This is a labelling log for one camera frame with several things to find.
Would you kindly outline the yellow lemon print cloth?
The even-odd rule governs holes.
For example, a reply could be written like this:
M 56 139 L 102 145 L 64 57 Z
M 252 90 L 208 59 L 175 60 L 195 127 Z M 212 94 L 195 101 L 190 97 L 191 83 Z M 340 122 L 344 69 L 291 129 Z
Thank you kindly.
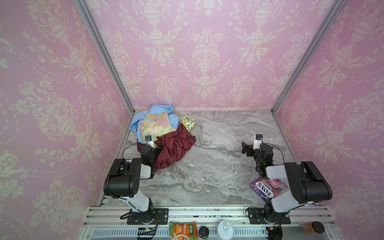
M 188 117 L 186 116 L 180 116 L 180 123 L 184 125 L 184 127 L 190 132 L 191 129 L 196 125 L 195 122 L 191 121 Z

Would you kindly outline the grey cloth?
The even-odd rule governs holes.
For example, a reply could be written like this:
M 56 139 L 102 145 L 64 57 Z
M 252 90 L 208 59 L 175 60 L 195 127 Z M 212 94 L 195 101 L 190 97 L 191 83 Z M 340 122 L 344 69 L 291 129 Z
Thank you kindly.
M 201 147 L 205 141 L 203 137 L 203 126 L 201 124 L 195 124 L 191 130 L 190 134 L 196 138 L 195 145 Z

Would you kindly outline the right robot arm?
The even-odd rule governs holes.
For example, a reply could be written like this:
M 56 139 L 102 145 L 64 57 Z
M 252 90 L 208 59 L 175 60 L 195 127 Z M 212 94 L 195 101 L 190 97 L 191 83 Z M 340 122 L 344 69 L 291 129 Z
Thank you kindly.
M 266 197 L 264 208 L 253 214 L 246 210 L 249 219 L 269 224 L 290 224 L 289 212 L 308 203 L 331 200 L 332 188 L 311 162 L 273 163 L 274 146 L 258 141 L 248 145 L 242 142 L 242 154 L 253 157 L 260 178 L 253 184 L 257 192 Z

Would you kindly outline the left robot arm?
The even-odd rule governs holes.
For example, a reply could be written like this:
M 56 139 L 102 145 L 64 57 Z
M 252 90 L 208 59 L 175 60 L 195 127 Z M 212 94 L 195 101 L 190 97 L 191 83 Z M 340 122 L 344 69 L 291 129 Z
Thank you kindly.
M 104 183 L 104 195 L 129 205 L 129 212 L 120 216 L 128 225 L 165 225 L 169 210 L 156 209 L 152 200 L 140 190 L 140 180 L 149 180 L 155 175 L 154 144 L 142 145 L 140 152 L 139 158 L 114 160 Z

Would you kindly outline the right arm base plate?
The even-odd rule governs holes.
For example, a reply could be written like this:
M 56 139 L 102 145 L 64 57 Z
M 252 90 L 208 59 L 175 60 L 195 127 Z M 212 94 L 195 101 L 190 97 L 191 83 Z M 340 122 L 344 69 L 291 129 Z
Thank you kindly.
M 273 210 L 265 211 L 257 207 L 248 207 L 245 210 L 251 225 L 289 225 L 291 220 L 288 213 L 275 213 Z

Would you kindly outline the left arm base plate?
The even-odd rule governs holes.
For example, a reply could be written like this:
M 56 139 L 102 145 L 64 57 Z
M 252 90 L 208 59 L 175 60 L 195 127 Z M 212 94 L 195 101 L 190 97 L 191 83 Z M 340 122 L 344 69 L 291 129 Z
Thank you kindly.
M 145 213 L 128 212 L 128 225 L 167 225 L 169 219 L 169 209 L 155 208 L 149 209 Z

